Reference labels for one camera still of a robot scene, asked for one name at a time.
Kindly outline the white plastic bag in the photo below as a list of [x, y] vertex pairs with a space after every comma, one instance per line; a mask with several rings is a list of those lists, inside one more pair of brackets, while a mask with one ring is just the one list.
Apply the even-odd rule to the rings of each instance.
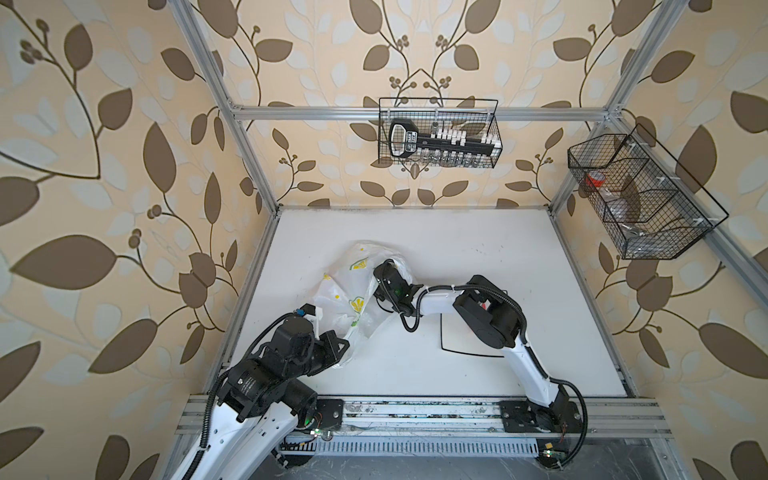
[[332, 330], [338, 338], [349, 342], [348, 350], [336, 365], [338, 369], [365, 348], [379, 326], [394, 317], [374, 298], [379, 286], [374, 269], [387, 260], [394, 261], [405, 280], [414, 281], [400, 252], [377, 243], [357, 242], [325, 270], [312, 292], [310, 303], [318, 309], [312, 321], [315, 333], [321, 335]]

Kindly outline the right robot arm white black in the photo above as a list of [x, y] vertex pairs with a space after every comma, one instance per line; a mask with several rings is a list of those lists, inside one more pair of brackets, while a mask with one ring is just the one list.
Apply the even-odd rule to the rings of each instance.
[[406, 331], [415, 332], [424, 316], [456, 314], [482, 344], [502, 354], [525, 394], [523, 401], [499, 404], [506, 432], [588, 431], [583, 396], [572, 383], [546, 372], [528, 341], [521, 306], [490, 280], [475, 275], [458, 286], [409, 284], [392, 259], [375, 267], [373, 276], [374, 297], [391, 304]]

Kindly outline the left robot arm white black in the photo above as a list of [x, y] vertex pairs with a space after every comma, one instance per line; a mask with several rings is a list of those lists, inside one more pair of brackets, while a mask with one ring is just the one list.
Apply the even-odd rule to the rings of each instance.
[[305, 304], [281, 315], [218, 376], [200, 434], [173, 478], [247, 479], [268, 456], [283, 457], [290, 435], [311, 443], [340, 426], [343, 401], [320, 400], [303, 381], [339, 364], [350, 348], [333, 330], [316, 332], [321, 314]]

